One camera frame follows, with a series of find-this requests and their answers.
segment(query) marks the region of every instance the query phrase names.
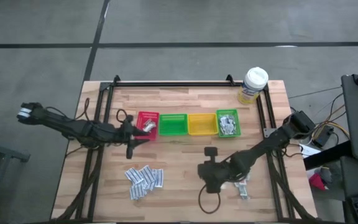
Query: green basket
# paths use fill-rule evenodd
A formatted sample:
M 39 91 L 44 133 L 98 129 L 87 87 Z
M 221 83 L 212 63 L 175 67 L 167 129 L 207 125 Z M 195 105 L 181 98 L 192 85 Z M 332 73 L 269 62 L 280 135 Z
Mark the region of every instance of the green basket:
M 221 131 L 221 124 L 219 122 L 219 117 L 222 115 L 233 115 L 235 122 L 236 122 L 236 130 L 234 131 L 234 134 L 231 135 L 225 135 Z M 216 111 L 216 121 L 218 122 L 219 126 L 219 137 L 221 138 L 229 138 L 229 137 L 238 137 L 241 135 L 241 128 L 240 128 L 240 122 L 239 122 L 239 115 L 237 114 L 236 109 L 229 109 L 229 110 L 217 110 Z
M 159 135 L 186 135 L 187 132 L 187 114 L 160 114 L 158 122 Z

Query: wooden tabletop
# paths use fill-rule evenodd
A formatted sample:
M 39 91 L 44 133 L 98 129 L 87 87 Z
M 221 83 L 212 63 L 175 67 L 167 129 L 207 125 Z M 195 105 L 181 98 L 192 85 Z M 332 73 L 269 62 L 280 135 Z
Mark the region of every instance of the wooden tabletop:
M 93 118 L 100 82 L 85 82 L 77 115 L 82 113 L 86 98 L 90 98 L 88 114 Z M 277 125 L 290 113 L 290 105 L 283 81 L 269 81 L 270 96 Z M 250 172 L 247 191 L 250 199 L 242 200 L 232 183 L 225 183 L 221 192 L 220 209 L 212 214 L 203 213 L 198 206 L 198 193 L 204 182 L 197 175 L 197 164 L 208 160 L 205 146 L 218 147 L 217 161 L 233 152 L 249 149 L 262 140 L 256 103 L 242 105 L 236 99 L 238 87 L 122 87 L 114 88 L 109 122 L 119 125 L 116 112 L 119 108 L 133 114 L 139 111 L 164 113 L 215 113 L 216 110 L 236 108 L 239 114 L 241 136 L 219 138 L 215 136 L 157 136 L 134 151 L 126 159 L 126 146 L 109 146 L 104 150 L 101 178 L 94 212 L 95 222 L 259 222 L 276 221 L 272 188 L 267 160 L 259 158 Z M 78 148 L 78 142 L 69 144 L 68 152 Z M 288 148 L 289 154 L 299 152 L 299 147 Z M 71 154 L 64 163 L 52 218 L 58 217 L 69 206 L 81 185 L 86 149 Z M 302 157 L 285 157 L 285 167 L 290 188 L 309 213 L 316 216 L 310 186 Z M 124 172 L 131 167 L 164 170 L 163 188 L 155 189 L 146 197 L 130 200 L 131 182 Z M 285 201 L 281 196 L 283 208 Z M 88 211 L 85 199 L 84 213 Z M 206 210 L 213 210 L 216 194 L 204 192 L 201 203 Z

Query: red object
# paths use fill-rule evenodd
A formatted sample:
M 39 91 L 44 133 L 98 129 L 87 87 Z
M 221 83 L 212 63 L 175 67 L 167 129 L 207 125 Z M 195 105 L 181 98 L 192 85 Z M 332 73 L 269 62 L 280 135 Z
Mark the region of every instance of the red object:
M 313 174 L 309 179 L 309 183 L 320 190 L 326 190 L 319 174 Z
M 151 130 L 148 136 L 136 136 L 135 139 L 149 139 L 151 141 L 154 141 L 157 137 L 158 116 L 160 116 L 160 113 L 140 111 L 137 115 L 136 127 L 140 130 L 143 130 L 143 128 L 145 127 L 144 123 L 146 123 L 148 119 L 151 119 L 153 122 L 155 122 L 155 128 Z

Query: container of wipes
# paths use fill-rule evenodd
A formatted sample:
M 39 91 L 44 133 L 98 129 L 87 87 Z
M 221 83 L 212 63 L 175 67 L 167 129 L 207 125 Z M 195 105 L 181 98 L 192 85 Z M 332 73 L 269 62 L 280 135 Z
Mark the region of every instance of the container of wipes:
M 253 103 L 268 80 L 269 75 L 265 70 L 259 67 L 251 68 L 244 77 L 237 99 L 243 104 Z

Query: concrete floor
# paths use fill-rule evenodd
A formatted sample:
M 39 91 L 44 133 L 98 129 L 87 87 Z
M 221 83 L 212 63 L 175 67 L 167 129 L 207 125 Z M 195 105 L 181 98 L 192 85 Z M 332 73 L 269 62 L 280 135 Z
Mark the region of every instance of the concrete floor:
M 91 43 L 103 0 L 0 0 L 0 44 Z M 358 41 L 358 0 L 115 0 L 101 42 Z M 0 192 L 0 223 L 48 220 L 67 141 L 16 121 L 22 102 L 75 114 L 90 49 L 0 49 L 0 145 L 31 153 L 13 162 Z M 91 80 L 241 79 L 260 66 L 289 97 L 340 86 L 358 73 L 358 47 L 99 49 Z M 341 89 L 290 98 L 314 121 Z M 345 117 L 338 123 L 347 127 Z M 345 138 L 339 134 L 341 141 Z M 343 221 L 341 204 L 314 194 L 319 217 Z

